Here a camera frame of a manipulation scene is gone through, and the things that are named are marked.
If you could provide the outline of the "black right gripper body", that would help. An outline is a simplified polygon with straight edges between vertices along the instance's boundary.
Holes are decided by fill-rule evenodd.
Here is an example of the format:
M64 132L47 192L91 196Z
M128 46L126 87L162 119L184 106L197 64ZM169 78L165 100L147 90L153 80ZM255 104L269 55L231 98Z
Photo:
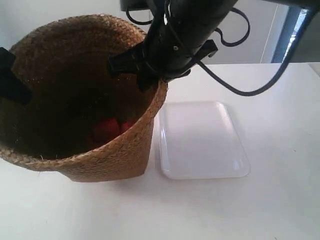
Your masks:
M209 40L211 30L197 18L179 19L157 12L143 43L147 69L167 80L188 75L197 60L218 51Z

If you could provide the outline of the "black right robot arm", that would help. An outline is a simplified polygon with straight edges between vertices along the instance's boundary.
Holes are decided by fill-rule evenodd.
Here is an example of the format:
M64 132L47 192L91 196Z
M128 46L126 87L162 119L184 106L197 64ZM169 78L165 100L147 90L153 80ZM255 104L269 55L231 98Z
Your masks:
M122 0L123 12L150 10L145 39L125 52L110 57L108 70L112 77L134 74L140 90L148 89L155 81L187 76L195 65L202 66L203 58L217 52L210 38L219 32L219 25L233 12L235 0Z

